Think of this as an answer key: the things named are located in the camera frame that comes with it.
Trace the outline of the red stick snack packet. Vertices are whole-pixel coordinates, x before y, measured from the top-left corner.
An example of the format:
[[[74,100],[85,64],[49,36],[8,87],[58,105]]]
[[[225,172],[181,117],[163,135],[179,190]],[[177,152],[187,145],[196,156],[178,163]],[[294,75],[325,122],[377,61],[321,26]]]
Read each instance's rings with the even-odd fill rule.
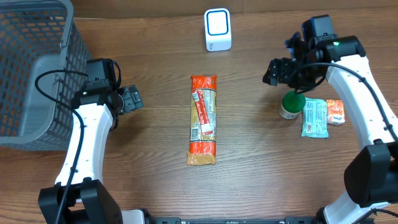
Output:
[[[205,100],[202,89],[192,91],[193,100],[197,109],[198,119],[200,122],[201,132],[203,135],[213,134],[213,128],[210,125],[210,119],[205,106]]]

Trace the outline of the teal snack packet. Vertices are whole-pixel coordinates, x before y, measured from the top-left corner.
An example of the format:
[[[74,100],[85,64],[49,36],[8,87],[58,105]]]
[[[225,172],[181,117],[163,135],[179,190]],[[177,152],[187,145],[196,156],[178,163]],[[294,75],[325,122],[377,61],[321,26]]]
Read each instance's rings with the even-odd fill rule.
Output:
[[[302,110],[301,137],[327,138],[327,104],[325,100],[306,98]]]

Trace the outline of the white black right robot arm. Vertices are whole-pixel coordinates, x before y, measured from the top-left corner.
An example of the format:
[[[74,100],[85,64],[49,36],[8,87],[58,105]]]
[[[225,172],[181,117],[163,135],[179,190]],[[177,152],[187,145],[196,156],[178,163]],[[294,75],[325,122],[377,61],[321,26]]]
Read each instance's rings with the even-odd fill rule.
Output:
[[[344,193],[321,208],[316,223],[362,223],[397,203],[397,116],[375,82],[366,52],[355,36],[325,35],[286,41],[291,58],[271,60],[264,83],[296,93],[322,80],[335,89],[355,128],[360,152],[345,169]]]

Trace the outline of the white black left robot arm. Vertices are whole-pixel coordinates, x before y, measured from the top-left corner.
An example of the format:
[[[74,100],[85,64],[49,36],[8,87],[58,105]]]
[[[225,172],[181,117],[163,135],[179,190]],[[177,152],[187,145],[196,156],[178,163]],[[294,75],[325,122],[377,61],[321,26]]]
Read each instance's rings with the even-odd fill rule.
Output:
[[[55,185],[41,189],[38,204],[47,223],[149,223],[143,209],[121,210],[102,183],[106,139],[115,118],[106,105],[82,105]]]

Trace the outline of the green lid round can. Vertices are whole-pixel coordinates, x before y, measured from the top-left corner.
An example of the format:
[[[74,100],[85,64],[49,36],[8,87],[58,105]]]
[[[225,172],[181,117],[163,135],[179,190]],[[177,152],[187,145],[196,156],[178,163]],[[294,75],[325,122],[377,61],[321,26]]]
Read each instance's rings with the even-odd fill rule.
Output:
[[[306,98],[294,91],[288,92],[279,105],[279,114],[284,119],[295,119],[304,109]]]

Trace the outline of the long orange cracker pack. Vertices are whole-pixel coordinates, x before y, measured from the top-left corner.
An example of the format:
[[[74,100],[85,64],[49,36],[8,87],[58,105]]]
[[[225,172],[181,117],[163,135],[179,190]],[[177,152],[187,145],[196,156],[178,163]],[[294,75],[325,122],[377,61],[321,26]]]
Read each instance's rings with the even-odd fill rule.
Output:
[[[192,75],[187,164],[216,164],[216,75]]]

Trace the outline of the small orange snack box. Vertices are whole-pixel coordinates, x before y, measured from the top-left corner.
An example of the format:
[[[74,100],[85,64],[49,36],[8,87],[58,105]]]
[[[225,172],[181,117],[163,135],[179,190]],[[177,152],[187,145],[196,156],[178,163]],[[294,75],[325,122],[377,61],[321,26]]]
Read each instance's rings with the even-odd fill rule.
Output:
[[[345,123],[345,109],[341,100],[326,100],[328,124],[342,125]]]

